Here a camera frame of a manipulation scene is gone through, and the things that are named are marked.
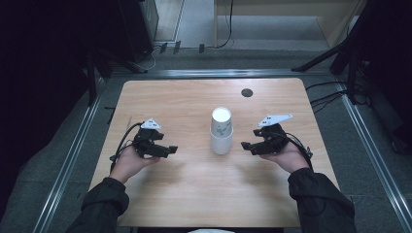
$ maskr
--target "forearm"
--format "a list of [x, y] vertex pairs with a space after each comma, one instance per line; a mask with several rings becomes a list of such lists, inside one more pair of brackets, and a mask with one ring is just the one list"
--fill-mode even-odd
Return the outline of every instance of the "forearm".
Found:
[[352, 202], [325, 175], [303, 168], [288, 182], [303, 232], [356, 232]]
[[117, 220], [128, 206], [125, 186], [106, 178], [85, 197], [82, 212], [67, 232], [116, 232]]

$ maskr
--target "wooden tabletop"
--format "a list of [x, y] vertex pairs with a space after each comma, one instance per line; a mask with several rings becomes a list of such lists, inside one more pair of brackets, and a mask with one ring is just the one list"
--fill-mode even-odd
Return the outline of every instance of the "wooden tabletop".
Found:
[[[242, 96], [245, 88], [253, 96]], [[233, 146], [226, 155], [210, 149], [210, 124], [217, 107], [232, 113]], [[281, 123], [283, 129], [310, 147], [315, 171], [337, 185], [302, 81], [253, 79], [127, 82], [90, 188], [109, 175], [109, 157], [128, 126], [153, 117], [164, 134], [155, 143], [179, 148], [125, 184], [130, 204], [119, 225], [296, 227], [299, 221], [289, 196], [289, 173], [251, 155], [240, 144], [261, 142], [253, 133], [258, 123], [266, 115], [285, 114], [293, 118]]]

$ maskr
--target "person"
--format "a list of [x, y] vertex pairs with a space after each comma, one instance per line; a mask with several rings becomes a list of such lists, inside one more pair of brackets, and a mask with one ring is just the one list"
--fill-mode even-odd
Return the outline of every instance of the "person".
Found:
[[[315, 173], [292, 143], [275, 156], [260, 155], [291, 173], [290, 196], [297, 203], [302, 232], [356, 232], [354, 205], [324, 174]], [[124, 183], [143, 168], [160, 161], [142, 158], [125, 148], [108, 178], [85, 197], [82, 212], [66, 232], [116, 232], [117, 219], [128, 206]]]

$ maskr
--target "table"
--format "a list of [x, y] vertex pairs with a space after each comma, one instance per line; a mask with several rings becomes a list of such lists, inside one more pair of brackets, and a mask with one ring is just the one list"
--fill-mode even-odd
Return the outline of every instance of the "table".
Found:
[[[245, 88], [253, 96], [242, 96]], [[232, 112], [233, 146], [226, 155], [213, 154], [210, 149], [212, 112], [220, 106]], [[164, 134], [163, 140], [155, 143], [179, 148], [125, 184], [130, 205], [119, 217], [119, 225], [296, 227], [299, 222], [296, 204], [289, 196], [289, 173], [252, 156], [240, 145], [261, 142], [253, 130], [268, 114], [293, 115], [282, 127], [311, 148], [315, 170], [337, 185], [302, 81], [241, 79], [127, 82], [90, 188], [109, 175], [109, 157], [128, 126], [153, 117]]]
[[[332, 48], [364, 6], [363, 0], [235, 0], [233, 16], [316, 16]], [[218, 16], [230, 15], [230, 0], [215, 0], [215, 47], [218, 46]]]

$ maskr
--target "white cup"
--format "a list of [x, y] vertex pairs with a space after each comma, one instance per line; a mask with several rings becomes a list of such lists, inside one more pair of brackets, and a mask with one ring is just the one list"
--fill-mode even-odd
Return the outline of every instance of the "white cup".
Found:
[[212, 151], [219, 155], [229, 153], [232, 145], [232, 136], [233, 130], [230, 135], [225, 138], [218, 138], [210, 131], [210, 146]]
[[218, 107], [212, 112], [212, 124], [210, 126], [212, 151], [216, 154], [229, 153], [232, 145], [232, 136], [231, 112], [227, 108]]
[[218, 107], [212, 112], [210, 130], [217, 138], [227, 138], [232, 133], [231, 112], [224, 107]]

